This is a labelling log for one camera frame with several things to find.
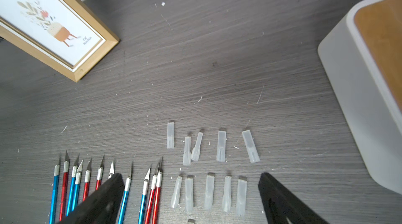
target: wood grain surface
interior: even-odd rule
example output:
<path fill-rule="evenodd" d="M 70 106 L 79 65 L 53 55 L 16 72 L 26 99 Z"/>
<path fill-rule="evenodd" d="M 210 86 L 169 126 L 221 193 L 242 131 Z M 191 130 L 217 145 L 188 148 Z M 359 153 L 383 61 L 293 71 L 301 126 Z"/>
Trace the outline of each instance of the wood grain surface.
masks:
<path fill-rule="evenodd" d="M 162 155 L 159 223 L 266 223 L 257 188 L 264 171 L 329 223 L 400 223 L 402 196 L 367 173 L 316 53 L 359 1 L 88 0 L 121 42 L 78 83 L 1 42 L 0 223 L 48 223 L 53 166 L 66 149 L 72 160 L 93 157 L 90 191 L 103 154 L 103 179 L 112 159 L 124 178 L 134 162 L 125 223 L 136 223 L 143 177 Z M 173 150 L 166 149 L 171 120 Z M 199 161 L 184 167 L 184 137 L 193 148 L 201 129 Z M 220 129 L 228 139 L 221 163 Z M 244 129 L 259 163 L 249 161 Z M 209 172 L 215 192 L 208 212 Z M 169 207 L 180 174 L 194 176 L 190 215 L 184 202 Z M 227 174 L 230 214 L 221 210 Z M 235 216 L 240 176 L 248 181 L 244 219 Z"/>

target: framed illustration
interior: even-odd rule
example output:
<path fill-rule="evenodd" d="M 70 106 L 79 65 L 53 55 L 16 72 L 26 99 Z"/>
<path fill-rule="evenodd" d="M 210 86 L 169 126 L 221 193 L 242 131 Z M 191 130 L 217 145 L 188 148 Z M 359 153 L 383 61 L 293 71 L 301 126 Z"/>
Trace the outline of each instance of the framed illustration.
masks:
<path fill-rule="evenodd" d="M 0 0 L 0 36 L 77 82 L 119 38 L 81 0 Z"/>

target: potted plant drawing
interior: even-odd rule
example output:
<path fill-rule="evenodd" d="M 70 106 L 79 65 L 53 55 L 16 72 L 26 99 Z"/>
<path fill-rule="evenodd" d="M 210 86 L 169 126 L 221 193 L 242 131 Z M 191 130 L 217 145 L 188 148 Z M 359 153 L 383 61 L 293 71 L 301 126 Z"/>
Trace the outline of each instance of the potted plant drawing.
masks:
<path fill-rule="evenodd" d="M 62 41 L 68 47 L 73 45 L 68 45 L 66 40 L 80 38 L 72 35 L 68 29 L 55 21 L 56 18 L 54 16 L 52 17 L 46 10 L 43 10 L 40 6 L 40 0 L 35 0 L 34 3 L 29 1 L 26 1 L 25 3 L 18 1 L 17 3 L 26 9 L 25 13 L 22 12 L 25 17 L 31 19 L 31 22 L 41 26 L 44 30 L 47 30 L 50 35 L 57 40 Z"/>

